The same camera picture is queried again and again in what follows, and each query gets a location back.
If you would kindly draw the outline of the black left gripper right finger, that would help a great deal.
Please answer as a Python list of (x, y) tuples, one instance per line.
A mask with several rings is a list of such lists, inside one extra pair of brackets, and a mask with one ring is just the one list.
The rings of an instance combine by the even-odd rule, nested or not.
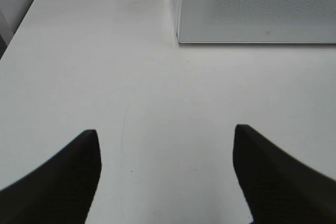
[(253, 223), (335, 223), (335, 180), (249, 125), (235, 127), (233, 167)]

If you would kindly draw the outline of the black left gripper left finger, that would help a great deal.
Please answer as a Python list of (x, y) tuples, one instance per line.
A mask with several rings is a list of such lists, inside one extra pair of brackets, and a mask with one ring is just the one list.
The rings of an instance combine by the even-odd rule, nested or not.
[(85, 223), (102, 170), (96, 130), (85, 130), (1, 190), (1, 223)]

